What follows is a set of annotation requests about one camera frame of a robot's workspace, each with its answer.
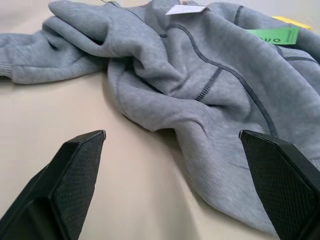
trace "ribbed cuff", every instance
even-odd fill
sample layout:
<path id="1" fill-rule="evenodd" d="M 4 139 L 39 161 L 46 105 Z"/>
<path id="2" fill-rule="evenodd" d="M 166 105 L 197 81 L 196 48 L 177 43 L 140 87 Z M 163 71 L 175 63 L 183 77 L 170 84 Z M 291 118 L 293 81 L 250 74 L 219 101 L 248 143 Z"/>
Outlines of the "ribbed cuff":
<path id="1" fill-rule="evenodd" d="M 9 64 L 0 63 L 0 76 L 12 79 L 12 67 Z"/>

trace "clothing label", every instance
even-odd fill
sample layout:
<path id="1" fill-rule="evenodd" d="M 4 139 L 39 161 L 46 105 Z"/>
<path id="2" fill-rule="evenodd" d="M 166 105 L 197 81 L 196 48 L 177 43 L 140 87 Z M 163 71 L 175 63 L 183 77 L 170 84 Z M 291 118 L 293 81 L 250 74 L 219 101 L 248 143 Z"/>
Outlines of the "clothing label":
<path id="1" fill-rule="evenodd" d="M 174 5 L 165 15 L 201 13 L 206 6 Z"/>
<path id="2" fill-rule="evenodd" d="M 271 29 L 248 29 L 267 43 L 275 45 L 294 45 L 297 42 L 298 27 L 280 27 Z"/>

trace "yellow tag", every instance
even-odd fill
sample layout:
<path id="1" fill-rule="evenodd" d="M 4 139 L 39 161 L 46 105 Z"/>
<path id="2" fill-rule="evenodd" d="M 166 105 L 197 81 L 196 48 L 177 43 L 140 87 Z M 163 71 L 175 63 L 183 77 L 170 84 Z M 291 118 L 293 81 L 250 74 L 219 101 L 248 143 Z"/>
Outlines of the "yellow tag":
<path id="1" fill-rule="evenodd" d="M 278 19 L 282 22 L 285 22 L 287 24 L 294 24 L 294 25 L 297 25 L 298 27 L 302 27 L 302 28 L 305 28 L 305 29 L 308 29 L 308 30 L 312 30 L 312 27 L 311 26 L 308 26 L 306 24 L 303 24 L 301 22 L 297 22 L 297 21 L 294 21 L 294 20 L 291 20 L 289 18 L 286 18 L 284 16 L 273 16 L 274 19 Z"/>

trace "gray hoodie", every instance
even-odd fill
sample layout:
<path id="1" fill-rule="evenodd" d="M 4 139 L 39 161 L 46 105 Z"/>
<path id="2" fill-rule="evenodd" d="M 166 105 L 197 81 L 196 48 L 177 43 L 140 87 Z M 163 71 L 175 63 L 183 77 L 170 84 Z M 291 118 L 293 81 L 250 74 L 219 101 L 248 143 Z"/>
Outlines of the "gray hoodie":
<path id="1" fill-rule="evenodd" d="M 229 3 L 165 15 L 175 4 L 53 2 L 55 16 L 41 31 L 0 34 L 0 76 L 37 84 L 107 69 L 125 116 L 150 131 L 175 130 L 193 188 L 208 204 L 275 233 L 238 133 L 294 143 L 320 169 L 320 38 L 301 28 L 296 45 L 275 46 L 245 29 L 287 23 Z"/>

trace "black plastic object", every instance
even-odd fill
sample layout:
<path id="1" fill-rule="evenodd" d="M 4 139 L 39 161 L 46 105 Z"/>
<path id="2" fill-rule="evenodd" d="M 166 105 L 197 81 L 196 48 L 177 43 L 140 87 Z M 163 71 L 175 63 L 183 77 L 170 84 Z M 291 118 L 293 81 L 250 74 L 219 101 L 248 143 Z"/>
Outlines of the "black plastic object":
<path id="1" fill-rule="evenodd" d="M 0 240 L 77 240 L 94 194 L 104 130 L 65 142 L 0 220 Z"/>
<path id="2" fill-rule="evenodd" d="M 281 240 L 320 240 L 320 172 L 293 145 L 239 134 L 256 192 Z"/>

